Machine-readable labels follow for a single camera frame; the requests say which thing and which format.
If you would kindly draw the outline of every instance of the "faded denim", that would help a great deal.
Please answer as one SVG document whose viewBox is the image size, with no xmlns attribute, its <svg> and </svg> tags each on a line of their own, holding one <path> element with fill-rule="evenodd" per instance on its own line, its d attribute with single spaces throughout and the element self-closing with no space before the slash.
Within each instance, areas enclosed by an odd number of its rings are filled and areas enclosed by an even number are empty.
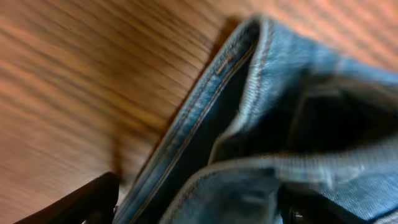
<svg viewBox="0 0 398 224">
<path fill-rule="evenodd" d="M 363 220 L 398 207 L 398 74 L 264 16 L 243 22 L 187 98 L 115 223 L 278 223 L 282 184 Z"/>
</svg>

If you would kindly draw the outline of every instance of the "blue jeans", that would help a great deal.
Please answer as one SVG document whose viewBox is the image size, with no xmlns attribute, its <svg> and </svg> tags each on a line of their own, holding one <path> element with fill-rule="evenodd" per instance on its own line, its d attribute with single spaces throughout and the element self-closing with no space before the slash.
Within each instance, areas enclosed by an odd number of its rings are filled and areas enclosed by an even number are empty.
<svg viewBox="0 0 398 224">
<path fill-rule="evenodd" d="M 398 75 L 264 16 L 187 98 L 115 223 L 278 223 L 286 183 L 363 220 L 398 207 Z"/>
</svg>

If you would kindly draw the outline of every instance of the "brown wood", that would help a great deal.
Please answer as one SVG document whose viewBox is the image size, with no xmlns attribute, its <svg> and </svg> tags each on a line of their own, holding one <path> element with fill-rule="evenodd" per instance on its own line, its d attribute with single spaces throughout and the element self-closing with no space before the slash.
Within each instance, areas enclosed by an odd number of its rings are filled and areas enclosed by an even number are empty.
<svg viewBox="0 0 398 224">
<path fill-rule="evenodd" d="M 0 0 L 0 223 L 107 170 L 128 188 L 205 65 L 252 13 L 398 70 L 397 5 Z"/>
</svg>

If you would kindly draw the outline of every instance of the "wood grain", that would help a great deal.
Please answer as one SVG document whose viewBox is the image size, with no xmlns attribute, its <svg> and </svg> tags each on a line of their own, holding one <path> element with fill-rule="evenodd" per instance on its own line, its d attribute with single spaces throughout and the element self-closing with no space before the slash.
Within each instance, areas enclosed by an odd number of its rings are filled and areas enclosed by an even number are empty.
<svg viewBox="0 0 398 224">
<path fill-rule="evenodd" d="M 394 0 L 0 0 L 0 223 L 107 170 L 123 199 L 206 64 L 259 11 L 398 70 Z"/>
</svg>

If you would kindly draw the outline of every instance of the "jeans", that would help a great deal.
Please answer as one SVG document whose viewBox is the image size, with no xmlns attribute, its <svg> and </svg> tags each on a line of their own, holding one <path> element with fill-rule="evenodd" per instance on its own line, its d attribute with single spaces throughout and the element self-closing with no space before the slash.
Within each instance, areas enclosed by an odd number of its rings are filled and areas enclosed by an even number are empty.
<svg viewBox="0 0 398 224">
<path fill-rule="evenodd" d="M 115 223 L 278 223 L 296 183 L 360 219 L 398 207 L 398 75 L 265 16 L 226 41 Z"/>
</svg>

